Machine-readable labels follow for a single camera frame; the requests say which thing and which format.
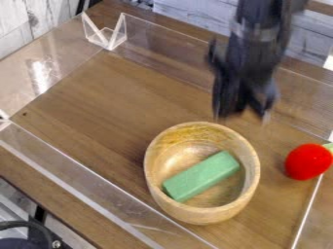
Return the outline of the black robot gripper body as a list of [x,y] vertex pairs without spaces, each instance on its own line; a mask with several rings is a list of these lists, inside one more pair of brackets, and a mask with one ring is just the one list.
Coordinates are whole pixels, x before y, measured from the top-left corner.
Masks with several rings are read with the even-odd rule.
[[214,87],[273,88],[273,73],[290,40],[290,24],[276,22],[230,23],[230,37],[223,51],[211,39],[207,64],[214,71]]

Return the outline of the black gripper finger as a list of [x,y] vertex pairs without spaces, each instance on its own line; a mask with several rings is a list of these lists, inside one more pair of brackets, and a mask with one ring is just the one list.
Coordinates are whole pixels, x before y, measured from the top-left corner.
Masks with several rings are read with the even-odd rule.
[[213,112],[217,120],[240,115],[248,106],[242,79],[225,70],[214,72]]
[[262,125],[270,121],[270,112],[280,97],[280,91],[273,79],[264,85],[253,86],[250,94],[250,107],[261,120]]

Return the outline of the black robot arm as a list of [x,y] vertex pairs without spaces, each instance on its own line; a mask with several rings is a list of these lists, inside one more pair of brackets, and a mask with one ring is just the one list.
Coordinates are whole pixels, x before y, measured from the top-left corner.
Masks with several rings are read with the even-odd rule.
[[309,0],[238,0],[226,49],[210,40],[207,64],[214,71],[213,113],[221,120],[250,108],[264,117],[278,89],[273,74],[285,55],[294,14]]

